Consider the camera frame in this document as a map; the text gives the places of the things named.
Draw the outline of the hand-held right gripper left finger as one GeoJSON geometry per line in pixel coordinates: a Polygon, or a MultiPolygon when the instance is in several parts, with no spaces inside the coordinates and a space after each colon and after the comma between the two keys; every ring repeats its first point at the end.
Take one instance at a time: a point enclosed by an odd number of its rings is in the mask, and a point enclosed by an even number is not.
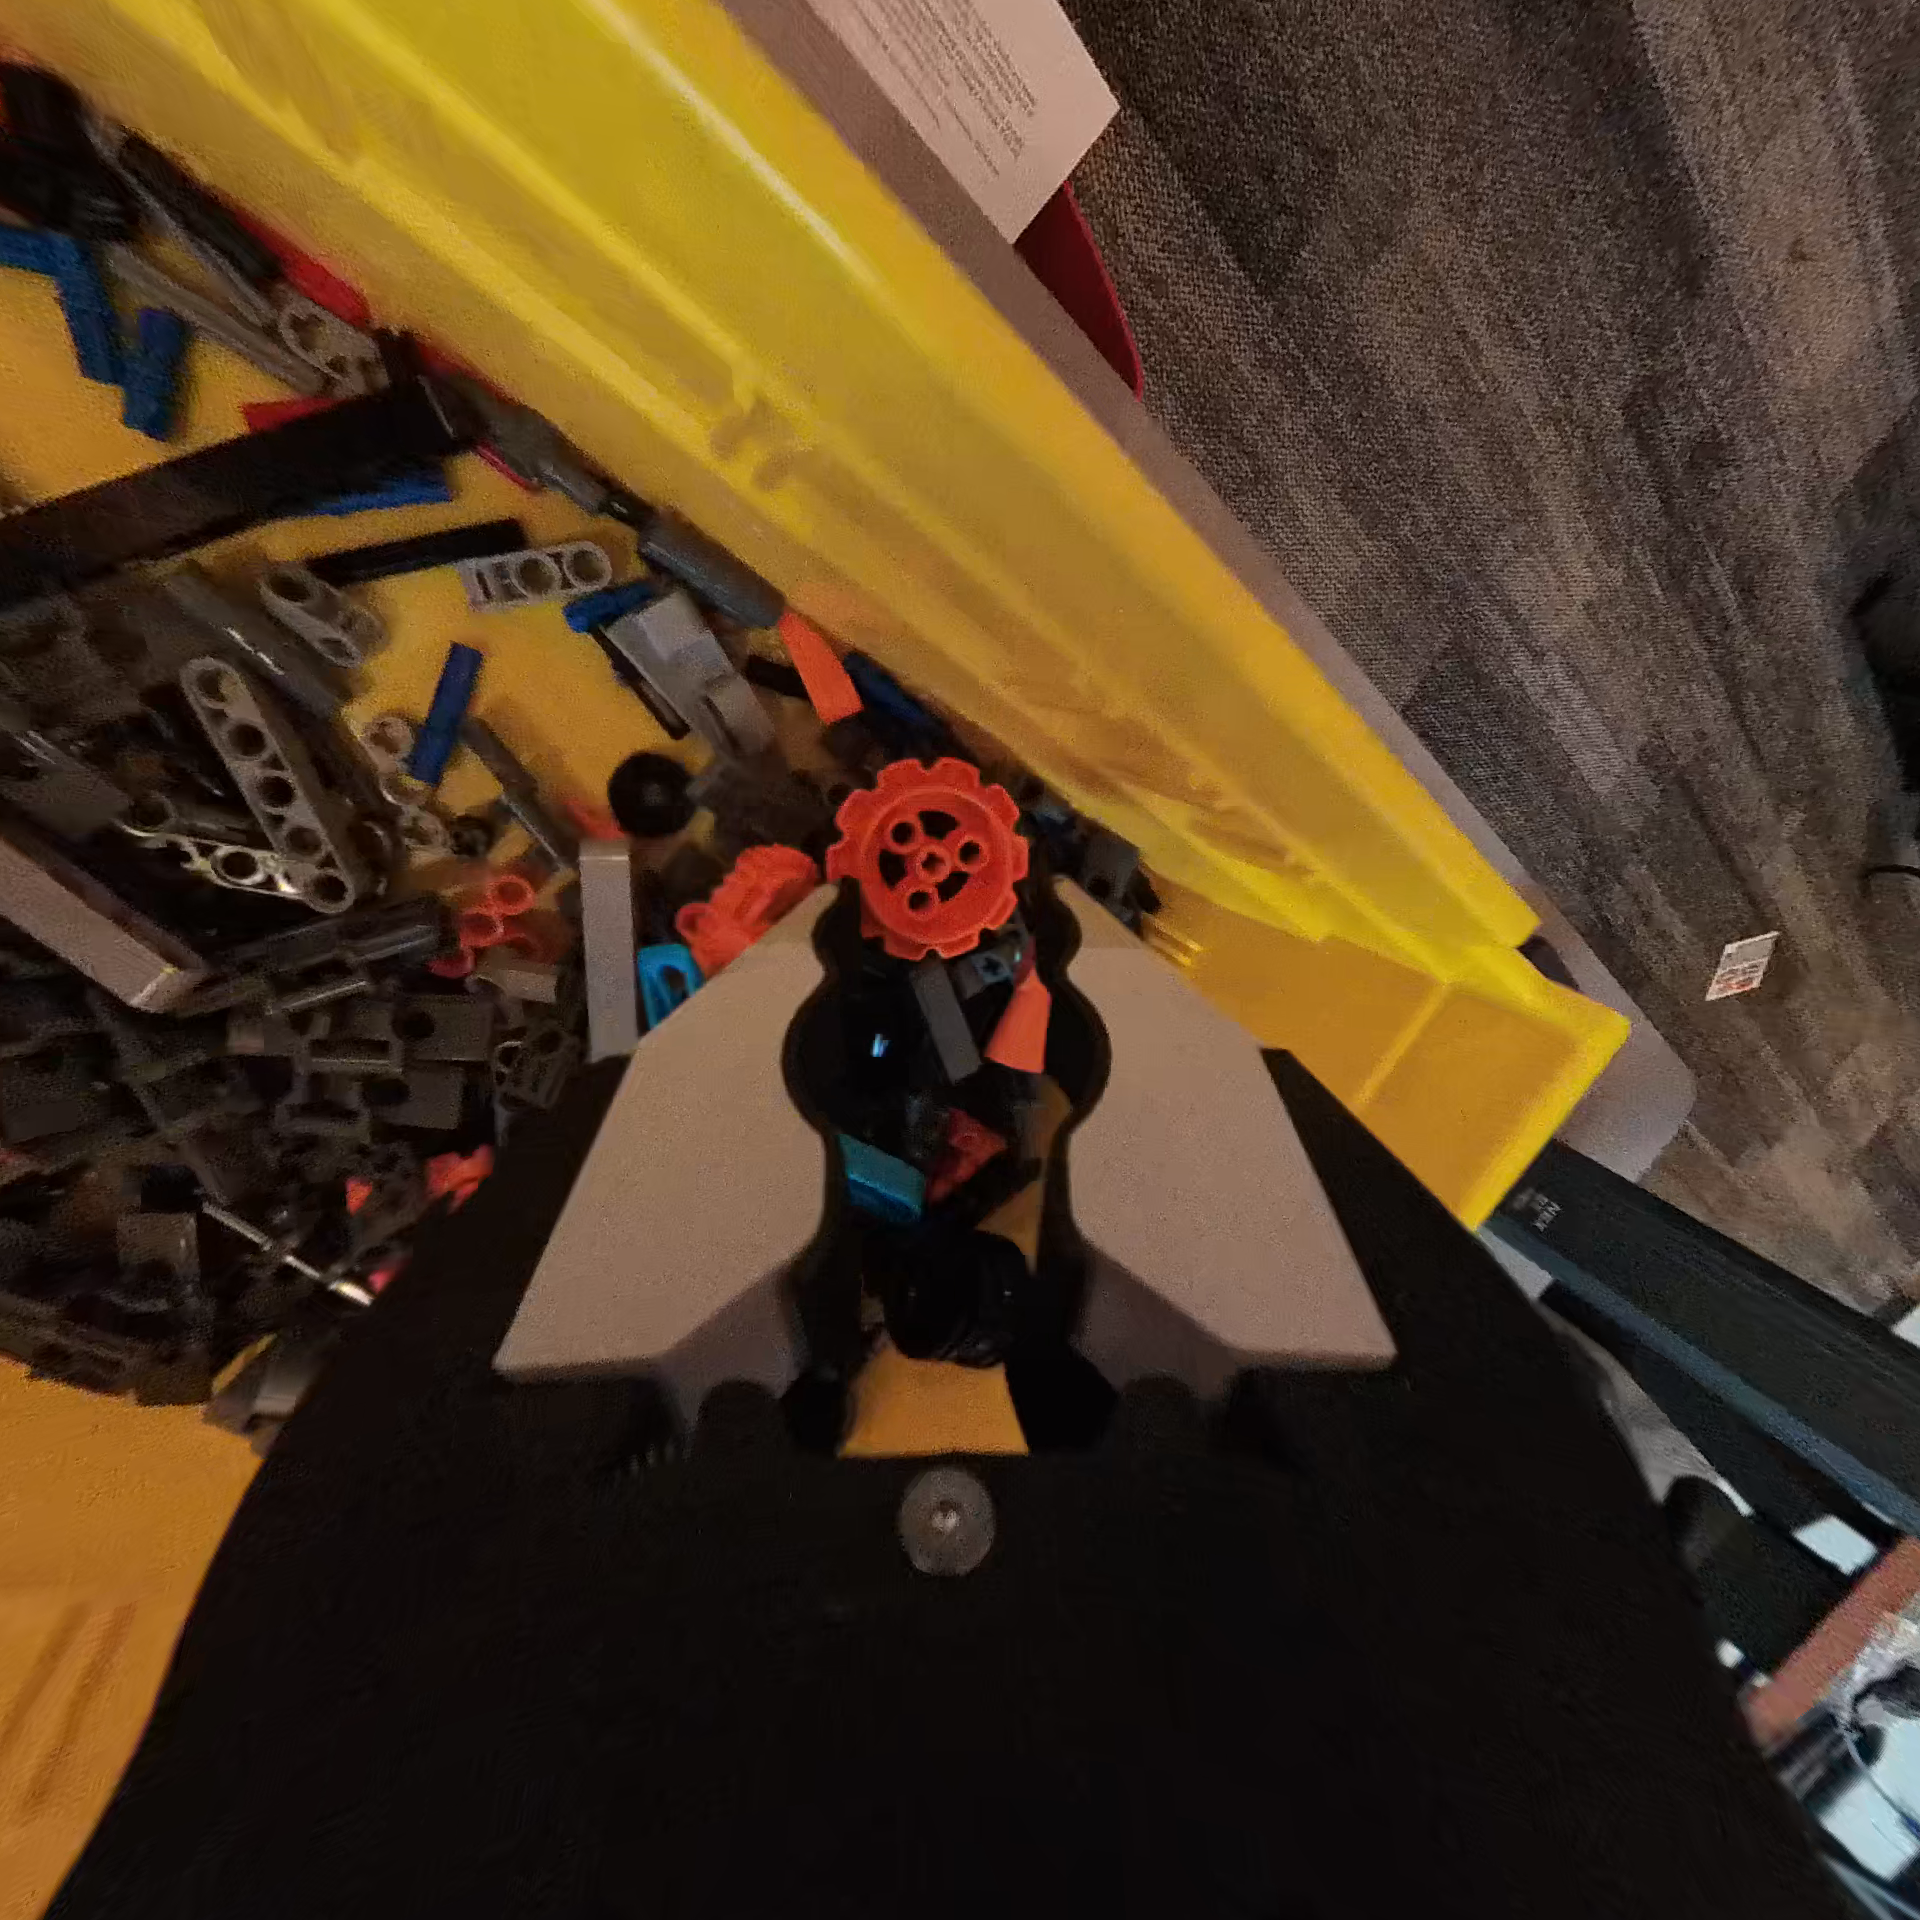
{"type": "Polygon", "coordinates": [[[780,1398],[804,1367],[792,1278],[823,1233],[829,1153],[783,1046],[827,968],[804,895],[646,1032],[494,1369],[516,1385],[638,1377],[690,1424],[723,1385],[780,1398]]]}

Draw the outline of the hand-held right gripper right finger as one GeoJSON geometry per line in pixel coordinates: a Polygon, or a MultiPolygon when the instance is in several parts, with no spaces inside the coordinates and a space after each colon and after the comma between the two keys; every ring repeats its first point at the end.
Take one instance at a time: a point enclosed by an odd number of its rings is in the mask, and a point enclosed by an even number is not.
{"type": "Polygon", "coordinates": [[[1199,1401],[1372,1374],[1397,1342],[1259,1042],[1071,880],[1035,902],[1052,993],[1038,1278],[1103,1385],[1199,1401]]]}

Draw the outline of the large orange gear wheel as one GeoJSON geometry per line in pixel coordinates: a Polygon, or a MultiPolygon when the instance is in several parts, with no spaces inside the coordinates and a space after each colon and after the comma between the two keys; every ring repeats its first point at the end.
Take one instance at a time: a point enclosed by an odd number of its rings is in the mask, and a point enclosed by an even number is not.
{"type": "Polygon", "coordinates": [[[965,759],[883,765],[835,826],[826,874],[855,883],[862,935],[902,962],[971,952],[1016,911],[1030,861],[1020,803],[965,759]]]}

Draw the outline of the pile of building bricks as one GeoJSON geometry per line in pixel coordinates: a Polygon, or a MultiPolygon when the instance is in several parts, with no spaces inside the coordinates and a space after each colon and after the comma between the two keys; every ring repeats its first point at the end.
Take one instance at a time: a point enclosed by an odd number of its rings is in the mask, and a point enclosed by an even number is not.
{"type": "Polygon", "coordinates": [[[991,770],[876,659],[530,406],[306,296],[54,71],[4,62],[4,451],[138,465],[4,498],[4,1354],[264,1445],[432,1216],[821,883],[901,759],[1020,803],[1015,913],[855,946],[829,1209],[930,1226],[960,1359],[1005,1354],[1035,902],[1122,922],[1136,853],[991,770]]]}

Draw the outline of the yellow plastic bin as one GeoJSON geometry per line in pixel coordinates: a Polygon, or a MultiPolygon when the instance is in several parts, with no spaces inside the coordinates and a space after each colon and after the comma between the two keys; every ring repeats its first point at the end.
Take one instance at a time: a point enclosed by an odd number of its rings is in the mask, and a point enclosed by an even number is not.
{"type": "MultiPolygon", "coordinates": [[[[4,5],[160,135],[1180,880],[1494,1009],[1524,909],[723,5],[4,5]]],[[[592,1069],[347,1334],[51,1914],[1630,1914],[1602,1738],[1638,1477],[1444,1195],[1264,1053],[1397,1357],[1103,1385],[846,1457],[494,1369],[592,1069]]]]}

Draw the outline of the white printed paper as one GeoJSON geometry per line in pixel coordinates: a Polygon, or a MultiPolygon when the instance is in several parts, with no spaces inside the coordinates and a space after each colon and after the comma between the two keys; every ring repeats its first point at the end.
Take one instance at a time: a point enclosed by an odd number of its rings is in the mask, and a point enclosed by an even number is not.
{"type": "Polygon", "coordinates": [[[1055,2],[812,2],[1002,240],[1067,185],[1118,97],[1055,2]]]}

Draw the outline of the black desk frame beam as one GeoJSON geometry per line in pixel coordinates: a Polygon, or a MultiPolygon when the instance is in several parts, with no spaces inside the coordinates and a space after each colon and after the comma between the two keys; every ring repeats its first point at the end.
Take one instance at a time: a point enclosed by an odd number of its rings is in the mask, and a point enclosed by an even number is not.
{"type": "Polygon", "coordinates": [[[1916,1534],[1916,1344],[1557,1139],[1485,1229],[1606,1327],[1916,1534]]]}

